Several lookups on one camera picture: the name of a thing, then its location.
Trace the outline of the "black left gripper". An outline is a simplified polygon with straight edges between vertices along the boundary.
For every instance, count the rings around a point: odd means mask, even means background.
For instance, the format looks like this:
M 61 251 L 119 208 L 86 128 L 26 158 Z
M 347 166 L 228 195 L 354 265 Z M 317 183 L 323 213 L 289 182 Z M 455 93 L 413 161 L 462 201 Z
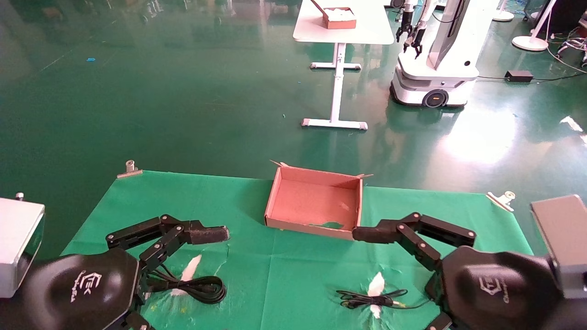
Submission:
M 110 250 L 104 253 L 74 253 L 32 265 L 21 284 L 21 329 L 150 330 L 140 315 L 140 271 L 154 271 L 184 244 L 226 242 L 229 230 L 164 214 L 105 240 Z M 123 250 L 148 242 L 154 244 L 140 254 L 140 263 Z

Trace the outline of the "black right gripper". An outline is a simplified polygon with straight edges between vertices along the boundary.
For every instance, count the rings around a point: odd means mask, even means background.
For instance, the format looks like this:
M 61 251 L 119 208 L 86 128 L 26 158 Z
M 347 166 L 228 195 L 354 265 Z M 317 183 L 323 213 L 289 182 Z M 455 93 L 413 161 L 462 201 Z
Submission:
M 440 262 L 440 253 L 418 234 L 460 247 Z M 435 271 L 426 293 L 451 320 L 453 330 L 540 330 L 562 301 L 547 259 L 478 251 L 471 248 L 474 231 L 425 214 L 413 212 L 399 220 L 382 219 L 375 227 L 356 227 L 354 240 L 398 243 L 424 268 Z

